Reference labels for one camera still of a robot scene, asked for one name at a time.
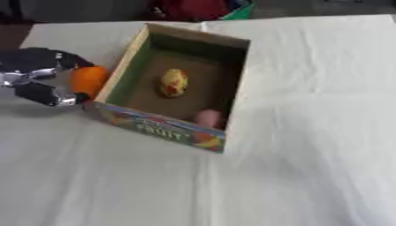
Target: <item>orange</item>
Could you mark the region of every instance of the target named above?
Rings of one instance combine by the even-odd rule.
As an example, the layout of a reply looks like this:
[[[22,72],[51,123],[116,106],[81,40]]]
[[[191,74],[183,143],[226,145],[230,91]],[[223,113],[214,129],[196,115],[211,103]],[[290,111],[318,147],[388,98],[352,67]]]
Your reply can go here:
[[[69,77],[69,87],[73,93],[85,93],[95,99],[108,78],[108,72],[102,66],[76,69]]]

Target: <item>open box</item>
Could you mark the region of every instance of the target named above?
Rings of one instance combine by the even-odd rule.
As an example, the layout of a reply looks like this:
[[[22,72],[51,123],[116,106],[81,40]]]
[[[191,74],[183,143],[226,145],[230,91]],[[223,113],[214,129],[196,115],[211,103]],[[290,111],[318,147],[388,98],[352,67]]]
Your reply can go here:
[[[95,104],[115,125],[223,152],[248,46],[249,40],[147,24]],[[171,99],[157,92],[158,78],[170,69],[188,77],[186,92]],[[205,109],[220,111],[224,123],[218,128],[196,124],[196,114]]]

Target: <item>robotic arm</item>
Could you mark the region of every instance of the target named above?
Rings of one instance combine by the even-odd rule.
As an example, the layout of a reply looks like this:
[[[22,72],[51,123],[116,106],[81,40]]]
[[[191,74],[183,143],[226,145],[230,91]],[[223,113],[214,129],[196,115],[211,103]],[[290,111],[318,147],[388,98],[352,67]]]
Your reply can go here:
[[[85,93],[67,93],[43,84],[56,74],[94,64],[60,50],[28,48],[0,51],[0,87],[13,88],[15,95],[47,106],[70,106],[87,101]]]

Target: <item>white table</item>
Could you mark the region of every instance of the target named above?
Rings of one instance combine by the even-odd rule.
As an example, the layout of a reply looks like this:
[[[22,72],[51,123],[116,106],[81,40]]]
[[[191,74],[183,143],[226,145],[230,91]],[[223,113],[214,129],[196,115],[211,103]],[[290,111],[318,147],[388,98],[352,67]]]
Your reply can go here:
[[[0,224],[396,225],[391,16],[170,25],[253,41],[225,154],[0,94]],[[112,68],[141,22],[36,25]]]

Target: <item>pink object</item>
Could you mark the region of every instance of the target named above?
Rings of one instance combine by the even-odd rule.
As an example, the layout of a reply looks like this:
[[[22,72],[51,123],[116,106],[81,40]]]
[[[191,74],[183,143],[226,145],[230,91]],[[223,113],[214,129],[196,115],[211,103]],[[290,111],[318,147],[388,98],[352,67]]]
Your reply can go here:
[[[195,122],[199,125],[216,128],[220,125],[221,113],[217,110],[206,109],[198,112]]]

